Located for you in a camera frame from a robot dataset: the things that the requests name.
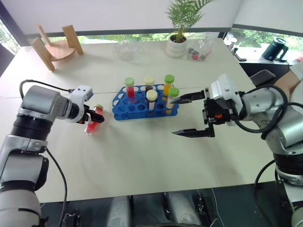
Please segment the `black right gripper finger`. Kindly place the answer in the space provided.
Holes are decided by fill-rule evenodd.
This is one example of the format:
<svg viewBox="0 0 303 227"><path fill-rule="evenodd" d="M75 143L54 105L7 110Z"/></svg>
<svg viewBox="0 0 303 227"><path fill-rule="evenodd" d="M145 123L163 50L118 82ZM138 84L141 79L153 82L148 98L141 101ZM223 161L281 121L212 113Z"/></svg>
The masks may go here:
<svg viewBox="0 0 303 227"><path fill-rule="evenodd" d="M209 89L203 89L199 92L181 95L171 101L172 104L188 104L196 100L210 99Z"/></svg>
<svg viewBox="0 0 303 227"><path fill-rule="evenodd" d="M185 129L179 131L172 132L175 135L184 136L188 138L202 138L202 137L210 137L214 138L214 127L212 124L209 124L204 130L197 130L197 129Z"/></svg>

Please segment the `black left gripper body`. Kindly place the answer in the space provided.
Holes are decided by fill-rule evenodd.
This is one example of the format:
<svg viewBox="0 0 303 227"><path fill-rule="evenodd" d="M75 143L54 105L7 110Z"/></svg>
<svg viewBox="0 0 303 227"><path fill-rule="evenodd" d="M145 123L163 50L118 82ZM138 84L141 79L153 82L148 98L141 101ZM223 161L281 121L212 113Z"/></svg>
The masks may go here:
<svg viewBox="0 0 303 227"><path fill-rule="evenodd" d="M79 120L79 124L84 124L85 122L88 122L89 117L90 117L90 114L85 113L85 110L84 110L83 116Z"/></svg>

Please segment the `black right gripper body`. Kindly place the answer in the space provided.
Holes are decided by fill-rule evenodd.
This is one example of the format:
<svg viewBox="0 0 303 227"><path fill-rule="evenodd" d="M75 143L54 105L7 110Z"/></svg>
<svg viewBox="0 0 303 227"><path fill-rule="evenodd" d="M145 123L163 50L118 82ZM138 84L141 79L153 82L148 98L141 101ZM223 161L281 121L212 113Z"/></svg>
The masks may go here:
<svg viewBox="0 0 303 227"><path fill-rule="evenodd" d="M204 124L220 125L237 118L235 102L232 99L222 98L204 99L204 109L202 110Z"/></svg>

